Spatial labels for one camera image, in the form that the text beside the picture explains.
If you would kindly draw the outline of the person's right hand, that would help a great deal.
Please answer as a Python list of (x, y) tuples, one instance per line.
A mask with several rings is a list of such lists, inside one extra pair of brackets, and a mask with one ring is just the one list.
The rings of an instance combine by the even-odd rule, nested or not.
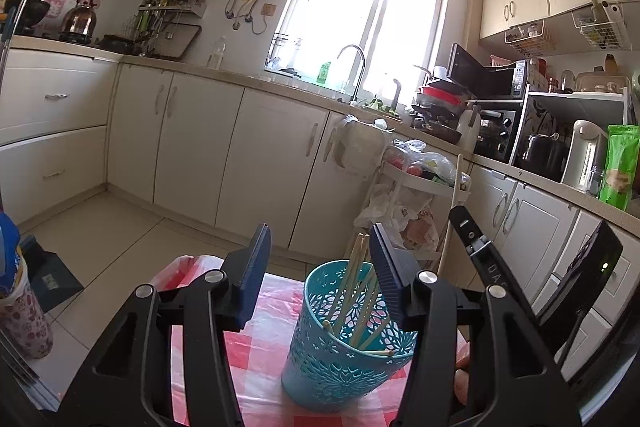
[(457, 355), (454, 372), (454, 395), (462, 405), (468, 404), (470, 375), (466, 370), (470, 364), (468, 351), (460, 351)]

